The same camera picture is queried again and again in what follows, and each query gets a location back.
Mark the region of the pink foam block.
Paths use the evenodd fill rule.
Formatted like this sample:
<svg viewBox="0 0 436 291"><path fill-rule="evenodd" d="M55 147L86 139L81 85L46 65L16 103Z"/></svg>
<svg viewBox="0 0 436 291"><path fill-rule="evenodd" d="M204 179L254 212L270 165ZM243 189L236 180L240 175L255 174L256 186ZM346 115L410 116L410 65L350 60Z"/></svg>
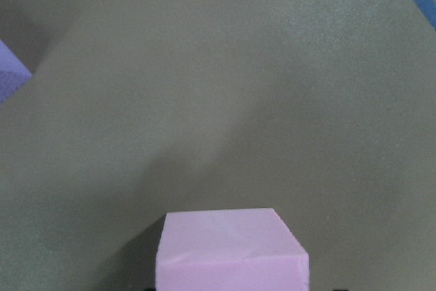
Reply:
<svg viewBox="0 0 436 291"><path fill-rule="evenodd" d="M309 290L309 255L272 208L167 213L157 290Z"/></svg>

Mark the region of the purple foam block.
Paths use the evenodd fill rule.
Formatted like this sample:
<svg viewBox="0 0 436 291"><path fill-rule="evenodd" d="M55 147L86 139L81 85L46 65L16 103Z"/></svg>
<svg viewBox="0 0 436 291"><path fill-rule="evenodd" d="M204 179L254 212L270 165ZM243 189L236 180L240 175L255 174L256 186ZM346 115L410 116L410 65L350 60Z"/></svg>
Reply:
<svg viewBox="0 0 436 291"><path fill-rule="evenodd" d="M1 41L1 103L4 103L21 86L29 81L33 74L20 59Z"/></svg>

